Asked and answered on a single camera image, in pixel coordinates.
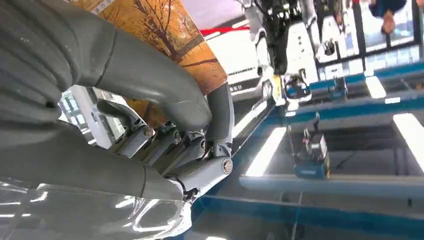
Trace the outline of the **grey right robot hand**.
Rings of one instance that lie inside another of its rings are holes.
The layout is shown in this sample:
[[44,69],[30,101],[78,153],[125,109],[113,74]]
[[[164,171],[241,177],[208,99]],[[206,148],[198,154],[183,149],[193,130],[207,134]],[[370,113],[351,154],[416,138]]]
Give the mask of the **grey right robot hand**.
[[89,145],[60,120],[71,86],[159,104],[183,131],[212,119],[196,80],[131,34],[62,0],[0,3],[0,176],[179,200],[177,187],[143,163]]

